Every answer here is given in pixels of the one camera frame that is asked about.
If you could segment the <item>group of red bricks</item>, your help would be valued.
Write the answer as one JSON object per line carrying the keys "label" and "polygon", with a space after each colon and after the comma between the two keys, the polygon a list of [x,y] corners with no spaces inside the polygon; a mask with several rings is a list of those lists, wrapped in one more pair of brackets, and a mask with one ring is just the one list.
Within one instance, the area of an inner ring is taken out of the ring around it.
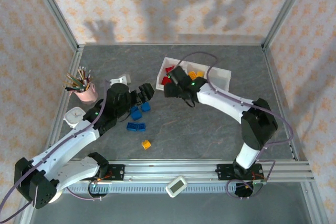
{"label": "group of red bricks", "polygon": [[177,64],[179,63],[180,60],[178,59],[174,59],[174,58],[169,58],[169,57],[165,57],[163,59],[163,62],[161,64],[159,73],[157,74],[157,78],[156,78],[156,89],[163,91],[164,90],[164,86],[161,85],[161,82],[163,80],[163,77],[167,77],[167,73],[165,72],[165,68],[170,67],[172,65],[175,65],[175,67],[177,66]]}

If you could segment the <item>pink cup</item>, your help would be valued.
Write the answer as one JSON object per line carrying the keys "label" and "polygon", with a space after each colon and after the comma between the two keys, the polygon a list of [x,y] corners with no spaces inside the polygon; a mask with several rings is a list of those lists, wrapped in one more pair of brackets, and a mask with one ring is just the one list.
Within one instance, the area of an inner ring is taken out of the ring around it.
{"label": "pink cup", "polygon": [[98,98],[98,93],[96,91],[96,86],[94,83],[89,85],[89,88],[84,92],[74,92],[74,94],[79,98],[79,100],[84,104],[92,104]]}

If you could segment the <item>coloured pencils bunch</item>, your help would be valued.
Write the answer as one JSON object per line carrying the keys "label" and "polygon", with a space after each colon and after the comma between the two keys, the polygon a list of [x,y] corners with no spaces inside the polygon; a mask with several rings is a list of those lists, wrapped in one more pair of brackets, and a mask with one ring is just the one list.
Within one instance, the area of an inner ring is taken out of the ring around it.
{"label": "coloured pencils bunch", "polygon": [[77,68],[78,77],[73,74],[66,73],[67,81],[64,82],[64,89],[68,92],[84,92],[92,85],[91,70],[86,67],[79,66]]}

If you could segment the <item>white digital timer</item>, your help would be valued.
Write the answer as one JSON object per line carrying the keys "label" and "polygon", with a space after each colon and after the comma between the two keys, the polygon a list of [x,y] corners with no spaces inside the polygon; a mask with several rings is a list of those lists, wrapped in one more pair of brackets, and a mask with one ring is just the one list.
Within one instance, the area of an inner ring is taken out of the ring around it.
{"label": "white digital timer", "polygon": [[173,181],[166,185],[165,191],[174,198],[187,187],[187,181],[183,176],[176,177]]}

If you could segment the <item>aluminium back rail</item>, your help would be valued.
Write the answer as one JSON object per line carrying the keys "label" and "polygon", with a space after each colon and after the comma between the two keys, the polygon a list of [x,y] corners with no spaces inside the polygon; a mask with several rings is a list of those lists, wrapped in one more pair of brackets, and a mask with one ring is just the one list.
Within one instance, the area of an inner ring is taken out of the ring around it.
{"label": "aluminium back rail", "polygon": [[83,48],[85,46],[262,46],[260,43],[147,43],[147,42],[139,42],[139,43],[115,43],[115,44],[98,44],[98,43],[86,43],[79,44],[78,48]]}

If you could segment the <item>aluminium side rail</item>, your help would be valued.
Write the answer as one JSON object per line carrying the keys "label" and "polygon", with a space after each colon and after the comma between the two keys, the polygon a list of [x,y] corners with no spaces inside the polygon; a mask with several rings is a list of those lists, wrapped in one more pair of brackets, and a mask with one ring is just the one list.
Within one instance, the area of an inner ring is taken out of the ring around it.
{"label": "aluminium side rail", "polygon": [[72,57],[72,60],[69,64],[69,68],[68,68],[68,70],[66,70],[66,73],[62,76],[61,96],[60,96],[60,100],[59,100],[59,103],[58,103],[58,108],[55,112],[55,116],[54,116],[54,119],[53,119],[52,124],[51,124],[49,135],[47,137],[46,145],[45,145],[45,147],[43,148],[43,151],[42,151],[42,157],[46,156],[47,155],[47,150],[59,140],[62,124],[63,124],[63,121],[64,121],[63,120],[64,114],[67,111],[67,106],[68,106],[69,99],[70,99],[70,95],[65,90],[65,85],[66,85],[65,83],[68,80],[66,74],[67,73],[74,74],[74,73],[77,72],[77,69],[79,67],[80,60],[81,60],[81,57],[82,57],[82,52],[83,52],[83,48],[79,47],[73,53],[73,57]]}
{"label": "aluminium side rail", "polygon": [[277,106],[279,108],[280,117],[281,117],[281,120],[282,120],[282,123],[283,123],[283,126],[284,126],[284,130],[286,132],[286,136],[288,138],[287,143],[288,143],[289,148],[291,150],[292,158],[293,158],[294,161],[299,161],[300,158],[298,156],[297,148],[295,146],[294,130],[293,130],[292,126],[290,125],[290,123],[289,123],[289,121],[286,117],[285,111],[283,110],[283,106],[282,106],[281,99],[280,99],[280,93],[279,93],[280,90],[279,90],[279,88],[276,84],[276,79],[275,79],[276,76],[275,76],[274,71],[272,69],[272,66],[270,64],[271,61],[270,61],[270,58],[267,55],[267,49],[266,48],[263,48],[263,54],[264,54],[265,63],[266,63],[267,69],[268,69],[268,73],[269,73],[269,76],[270,76],[270,80],[271,80],[271,83],[272,83],[272,87],[273,87],[273,90],[274,90],[274,93],[275,93]]}

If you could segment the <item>aluminium front rail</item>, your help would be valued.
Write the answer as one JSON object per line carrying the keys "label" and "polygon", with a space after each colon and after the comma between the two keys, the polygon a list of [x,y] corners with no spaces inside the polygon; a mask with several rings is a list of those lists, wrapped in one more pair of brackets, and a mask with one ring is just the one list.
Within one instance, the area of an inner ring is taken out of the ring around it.
{"label": "aluminium front rail", "polygon": [[[231,164],[220,159],[129,159],[110,161],[125,166],[125,183],[166,183],[183,176],[188,183],[219,183],[216,173],[218,164]],[[276,160],[262,162],[263,175],[269,183],[313,182],[309,162]]]}

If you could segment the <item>aluminium frame post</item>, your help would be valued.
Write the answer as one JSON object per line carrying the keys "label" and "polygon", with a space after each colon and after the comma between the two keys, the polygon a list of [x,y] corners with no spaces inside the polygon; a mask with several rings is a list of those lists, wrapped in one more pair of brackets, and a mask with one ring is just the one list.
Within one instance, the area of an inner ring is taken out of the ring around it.
{"label": "aluminium frame post", "polygon": [[274,23],[271,26],[270,31],[268,32],[265,41],[261,44],[263,51],[265,52],[267,48],[270,46],[271,42],[275,38],[277,32],[279,31],[281,25],[285,21],[287,15],[289,14],[291,8],[293,7],[296,0],[285,0],[282,5],[278,15],[275,18]]}
{"label": "aluminium frame post", "polygon": [[74,51],[77,51],[79,48],[79,44],[77,43],[77,40],[73,35],[73,32],[71,31],[68,23],[66,22],[66,19],[64,18],[56,0],[43,0],[43,1],[45,2],[52,16],[54,17],[56,24],[60,28],[70,47]]}

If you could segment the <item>aluminium frame leg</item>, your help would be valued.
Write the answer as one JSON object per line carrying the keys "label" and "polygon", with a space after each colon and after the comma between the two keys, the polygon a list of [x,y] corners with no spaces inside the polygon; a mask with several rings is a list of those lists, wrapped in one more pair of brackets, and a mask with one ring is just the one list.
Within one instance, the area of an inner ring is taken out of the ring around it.
{"label": "aluminium frame leg", "polygon": [[312,224],[329,224],[316,182],[301,182],[304,199]]}

